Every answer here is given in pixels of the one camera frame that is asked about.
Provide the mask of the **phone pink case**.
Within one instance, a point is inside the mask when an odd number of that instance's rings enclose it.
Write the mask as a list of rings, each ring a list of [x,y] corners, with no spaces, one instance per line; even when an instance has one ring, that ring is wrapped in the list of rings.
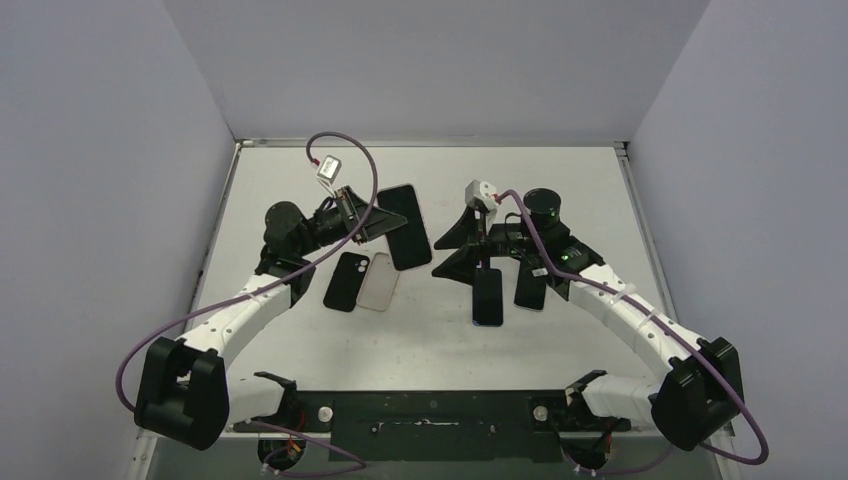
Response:
[[[385,312],[393,298],[399,271],[395,268],[388,253],[375,253],[369,261],[363,284],[358,294],[358,307]]]
[[[407,221],[403,227],[386,235],[394,267],[405,271],[430,263],[431,246],[414,187],[405,184],[381,190],[377,194],[377,204]]]

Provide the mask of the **black phone case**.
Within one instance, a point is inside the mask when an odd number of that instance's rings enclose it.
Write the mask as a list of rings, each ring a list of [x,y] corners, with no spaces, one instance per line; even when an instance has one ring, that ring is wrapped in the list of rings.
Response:
[[[349,313],[357,304],[370,264],[366,255],[344,252],[339,256],[323,298],[325,308]]]

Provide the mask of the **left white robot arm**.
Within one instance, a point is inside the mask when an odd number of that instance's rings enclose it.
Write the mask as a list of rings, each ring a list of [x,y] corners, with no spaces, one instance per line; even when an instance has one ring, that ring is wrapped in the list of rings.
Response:
[[[296,422],[299,405],[286,395],[295,389],[294,381],[268,372],[231,380],[230,366],[306,293],[316,267],[307,255],[350,240],[368,242],[408,223],[348,186],[331,202],[311,217],[289,201],[272,205],[265,215],[260,262],[242,291],[210,307],[211,317],[179,337],[152,342],[133,409],[137,426],[205,450],[233,424],[261,418],[282,431]]]

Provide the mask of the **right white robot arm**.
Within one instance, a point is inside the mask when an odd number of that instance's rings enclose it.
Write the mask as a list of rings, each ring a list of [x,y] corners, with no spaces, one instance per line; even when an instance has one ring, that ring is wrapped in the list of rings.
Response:
[[[692,451],[739,414],[741,368],[730,342],[708,341],[645,302],[561,221],[556,192],[529,191],[517,202],[516,223],[494,222],[501,201],[491,184],[471,182],[465,210],[435,243],[451,254],[432,274],[471,286],[473,323],[502,325],[502,273],[491,261],[512,258],[520,263],[515,305],[540,311],[547,292],[555,292],[614,333],[654,376],[584,375],[565,391],[572,425],[588,429],[606,418],[648,423],[673,446]]]

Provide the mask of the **white-edged black phone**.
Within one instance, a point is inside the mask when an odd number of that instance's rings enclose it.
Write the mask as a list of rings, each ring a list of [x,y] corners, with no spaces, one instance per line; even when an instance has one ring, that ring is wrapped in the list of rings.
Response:
[[[513,304],[517,307],[542,311],[545,305],[547,283],[544,276],[535,276],[533,269],[518,272]]]

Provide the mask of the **blue-edged black phone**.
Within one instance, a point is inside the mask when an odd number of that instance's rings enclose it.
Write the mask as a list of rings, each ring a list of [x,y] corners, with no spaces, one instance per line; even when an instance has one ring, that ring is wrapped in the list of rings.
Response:
[[[475,270],[472,284],[472,322],[476,326],[503,325],[502,272],[498,269]]]

